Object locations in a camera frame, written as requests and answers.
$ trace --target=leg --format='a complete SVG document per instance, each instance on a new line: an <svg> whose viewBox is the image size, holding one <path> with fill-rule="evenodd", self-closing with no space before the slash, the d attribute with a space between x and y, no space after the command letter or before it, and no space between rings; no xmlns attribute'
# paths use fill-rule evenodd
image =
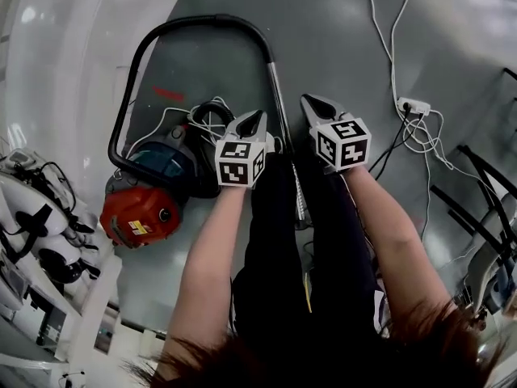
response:
<svg viewBox="0 0 517 388"><path fill-rule="evenodd" d="M342 327L372 325L376 279L345 183L341 175L324 175L308 142L295 164L314 225L313 312ZM351 308L345 318L343 305Z"/></svg>
<svg viewBox="0 0 517 388"><path fill-rule="evenodd" d="M244 268L233 283L237 331L258 351L271 350L268 336L301 323L308 314L294 234L295 203L290 161L269 154L251 196Z"/></svg>

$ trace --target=hair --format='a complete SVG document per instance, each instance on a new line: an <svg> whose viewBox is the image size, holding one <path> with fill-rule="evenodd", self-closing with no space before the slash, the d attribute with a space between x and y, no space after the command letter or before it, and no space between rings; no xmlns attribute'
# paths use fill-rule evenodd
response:
<svg viewBox="0 0 517 388"><path fill-rule="evenodd" d="M368 357L358 354L354 362L351 348L336 347L334 341L326 341L327 352L305 352L305 363L298 362L289 368L287 358L298 352L285 352L280 364L270 364L259 359L241 337L230 334L215 348L206 348L184 339L175 339L187 353L186 356L164 354L157 358L161 367L175 375L166 380L152 368L128 364L129 372L151 388L190 386L270 386L278 385L280 379L299 385L313 385L314 381L336 378L333 385L367 385L413 387L413 386L468 386L482 388L501 356L503 345L499 344L488 358L478 356L477 331L470 326L469 318L452 304L431 308L418 305L408 314L387 325L389 337L377 335L375 345L367 346ZM311 367L310 361L324 356L324 369ZM338 368L330 363L340 363ZM285 375L279 375L285 365ZM315 375L307 377L307 368Z"/></svg>

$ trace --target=wrist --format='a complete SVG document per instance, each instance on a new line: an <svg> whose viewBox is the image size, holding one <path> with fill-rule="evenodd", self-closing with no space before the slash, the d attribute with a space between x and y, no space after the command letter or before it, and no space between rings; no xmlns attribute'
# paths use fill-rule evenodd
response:
<svg viewBox="0 0 517 388"><path fill-rule="evenodd" d="M357 175L364 173L365 171L366 171L366 168L364 168L364 165L359 165L357 167L349 168L348 170L345 171L345 173L343 175L345 176L345 178L355 177Z"/></svg>
<svg viewBox="0 0 517 388"><path fill-rule="evenodd" d="M244 198L244 195L246 194L245 187L223 187L221 189L220 196L231 196L237 198Z"/></svg>

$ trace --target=floor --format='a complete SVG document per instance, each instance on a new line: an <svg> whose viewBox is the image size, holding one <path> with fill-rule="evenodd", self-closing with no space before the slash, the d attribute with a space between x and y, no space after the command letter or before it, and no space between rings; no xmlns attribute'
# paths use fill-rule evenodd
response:
<svg viewBox="0 0 517 388"><path fill-rule="evenodd" d="M375 2L387 36L402 0ZM390 144L400 120L393 110L389 63L368 0L179 0L170 17L207 13L241 16L266 34L278 60L295 143L306 134L299 98L309 92L335 99L363 118L372 133L370 162ZM411 0L396 34L397 92L443 113L448 159L472 172L455 151L458 144L468 143L515 182L517 82L503 75L502 68L517 69L516 14L517 0ZM157 89L181 94L183 101L158 95ZM278 131L261 58L244 37L200 29L161 38L142 80L128 141L150 131L163 108L191 108L214 95L222 96L236 115L265 108L271 112L270 129ZM431 182L481 217L485 208L476 180L447 170L431 157L430 162ZM423 157L399 148L380 182L421 230L427 205ZM124 260L120 308L127 320L166 329L188 248L211 206L211 201L191 200L181 230L171 238L140 251L118 250ZM424 244L454 293L469 260L456 258L464 254L469 236L435 197L429 216ZM246 207L234 271L242 265L249 220ZM304 234L300 243L310 240L310 231Z"/></svg>

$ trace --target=vacuum cleaner handle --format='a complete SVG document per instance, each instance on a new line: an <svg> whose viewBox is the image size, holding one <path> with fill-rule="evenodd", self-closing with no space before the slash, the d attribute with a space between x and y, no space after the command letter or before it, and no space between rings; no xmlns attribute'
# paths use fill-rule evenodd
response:
<svg viewBox="0 0 517 388"><path fill-rule="evenodd" d="M266 37L256 28L255 25L247 20L232 16L232 15L200 15L174 19L160 26L154 28L138 45L135 56L132 59L131 67L129 69L128 83L125 88L122 104L120 105L119 113L116 117L115 127L111 133L111 138L108 146L107 156L110 161L119 167L122 171L127 171L130 174L137 176L139 179L151 183L152 185L168 187L169 179L157 171L148 167L144 167L136 162L129 161L121 156L117 150L117 143L120 137L126 111L129 106L132 89L137 79L138 66L141 58L149 45L159 36L173 32L184 27L193 26L213 26L213 27L227 27L234 28L247 34L260 48L264 61L267 63L267 69L270 77L271 87L275 95L275 103L279 113L280 127L282 134L287 143L288 152L292 152L292 142L288 131L287 116L284 110L284 102L280 92L278 77L276 75L275 62L273 52L270 45L267 43Z"/></svg>

